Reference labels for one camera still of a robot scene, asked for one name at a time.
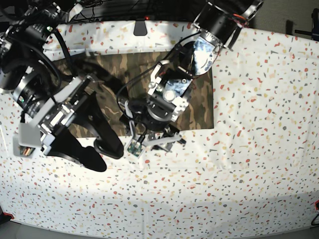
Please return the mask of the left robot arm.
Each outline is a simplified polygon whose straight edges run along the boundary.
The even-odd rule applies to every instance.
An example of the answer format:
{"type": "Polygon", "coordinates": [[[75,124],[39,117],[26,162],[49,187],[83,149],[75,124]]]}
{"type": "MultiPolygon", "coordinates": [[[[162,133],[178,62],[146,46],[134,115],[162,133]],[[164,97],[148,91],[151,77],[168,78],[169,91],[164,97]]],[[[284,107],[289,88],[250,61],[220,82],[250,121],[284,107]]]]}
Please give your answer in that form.
{"type": "Polygon", "coordinates": [[[131,140],[126,151],[139,157],[147,147],[170,151],[185,140],[173,123],[189,106],[191,84],[204,75],[222,49],[231,49],[241,30],[262,7],[261,0],[208,0],[193,21],[196,33],[181,39],[149,69],[144,97],[117,98],[128,119],[131,140]]]}

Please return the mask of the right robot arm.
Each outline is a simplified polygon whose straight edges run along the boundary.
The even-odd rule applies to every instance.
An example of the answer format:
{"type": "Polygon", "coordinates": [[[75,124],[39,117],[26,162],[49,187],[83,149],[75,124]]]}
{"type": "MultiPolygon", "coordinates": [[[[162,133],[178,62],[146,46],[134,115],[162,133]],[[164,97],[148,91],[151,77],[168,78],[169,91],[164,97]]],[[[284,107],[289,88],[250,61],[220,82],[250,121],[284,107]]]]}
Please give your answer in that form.
{"type": "Polygon", "coordinates": [[[58,31],[88,5],[86,0],[29,0],[23,14],[0,5],[9,27],[0,34],[0,91],[21,107],[13,154],[31,158],[35,150],[104,172],[103,156],[119,159],[124,147],[104,117],[93,74],[74,67],[58,31]]]}

